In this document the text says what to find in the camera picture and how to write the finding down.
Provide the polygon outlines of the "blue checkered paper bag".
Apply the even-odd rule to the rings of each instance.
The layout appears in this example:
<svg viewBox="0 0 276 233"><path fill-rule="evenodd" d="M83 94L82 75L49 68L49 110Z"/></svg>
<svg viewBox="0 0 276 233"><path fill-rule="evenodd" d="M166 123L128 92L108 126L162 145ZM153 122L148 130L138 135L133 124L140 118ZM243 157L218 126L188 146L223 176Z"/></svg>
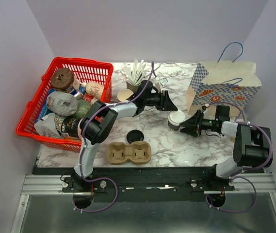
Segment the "blue checkered paper bag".
<svg viewBox="0 0 276 233"><path fill-rule="evenodd" d="M261 88L256 68L250 61L198 63L186 92L187 113L220 102L244 108Z"/></svg>

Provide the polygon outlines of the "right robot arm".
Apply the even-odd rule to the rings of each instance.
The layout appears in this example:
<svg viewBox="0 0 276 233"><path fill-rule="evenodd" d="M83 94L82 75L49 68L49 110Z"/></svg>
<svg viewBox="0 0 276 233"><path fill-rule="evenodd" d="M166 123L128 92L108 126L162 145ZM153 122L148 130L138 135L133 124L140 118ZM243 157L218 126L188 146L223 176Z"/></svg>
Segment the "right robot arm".
<svg viewBox="0 0 276 233"><path fill-rule="evenodd" d="M273 161L271 132L269 128L237 123L230 120L230 107L216 107L214 120L205 119L207 106L197 110L186 121L180 123L181 132L198 137L202 131L211 131L221 136L235 138L232 156L222 163L212 166L202 180L208 189L217 190L237 174L248 170L269 167Z"/></svg>

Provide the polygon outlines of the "black paper coffee cup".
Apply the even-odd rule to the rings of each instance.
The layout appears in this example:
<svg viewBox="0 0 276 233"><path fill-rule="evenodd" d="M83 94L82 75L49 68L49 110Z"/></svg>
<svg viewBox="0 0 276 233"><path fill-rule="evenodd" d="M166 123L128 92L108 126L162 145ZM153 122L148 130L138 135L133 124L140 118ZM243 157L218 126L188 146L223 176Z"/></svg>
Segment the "black paper coffee cup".
<svg viewBox="0 0 276 233"><path fill-rule="evenodd" d="M171 130L178 131L180 129L180 122L175 122L175 121L168 120L168 127Z"/></svg>

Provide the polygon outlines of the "black plastic cup lid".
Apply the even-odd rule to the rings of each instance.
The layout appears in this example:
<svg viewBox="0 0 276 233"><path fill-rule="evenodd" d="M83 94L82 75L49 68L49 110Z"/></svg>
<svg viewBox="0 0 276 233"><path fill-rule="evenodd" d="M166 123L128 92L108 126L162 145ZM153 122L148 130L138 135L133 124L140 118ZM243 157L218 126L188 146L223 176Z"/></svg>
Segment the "black plastic cup lid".
<svg viewBox="0 0 276 233"><path fill-rule="evenodd" d="M131 130L127 133L126 140L129 144L136 141L143 141L144 134L140 130Z"/></svg>

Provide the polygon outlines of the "white plastic cup lid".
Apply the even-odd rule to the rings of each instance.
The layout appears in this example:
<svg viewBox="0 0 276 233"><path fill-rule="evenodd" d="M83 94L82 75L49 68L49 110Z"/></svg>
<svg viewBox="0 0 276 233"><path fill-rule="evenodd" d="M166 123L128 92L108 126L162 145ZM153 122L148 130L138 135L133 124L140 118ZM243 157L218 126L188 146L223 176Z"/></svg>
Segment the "white plastic cup lid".
<svg viewBox="0 0 276 233"><path fill-rule="evenodd" d="M171 123L172 125L179 125L181 124L182 122L184 122L186 120L186 116L185 114L178 110L178 111L171 111L169 114L168 114L168 122Z"/></svg>

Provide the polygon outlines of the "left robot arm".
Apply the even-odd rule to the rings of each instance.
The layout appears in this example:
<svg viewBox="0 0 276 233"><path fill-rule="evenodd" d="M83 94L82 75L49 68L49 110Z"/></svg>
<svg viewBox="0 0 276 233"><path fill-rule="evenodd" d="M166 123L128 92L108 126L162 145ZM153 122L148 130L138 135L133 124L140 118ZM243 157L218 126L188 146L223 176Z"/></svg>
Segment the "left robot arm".
<svg viewBox="0 0 276 233"><path fill-rule="evenodd" d="M151 81L142 81L137 91L123 102L105 104L98 100L87 115L80 121L81 150L79 160L71 172L74 187L86 191L90 186L89 175L93 172L93 163L100 144L109 136L118 119L135 117L146 106L154 106L159 111L177 111L168 91L159 92Z"/></svg>

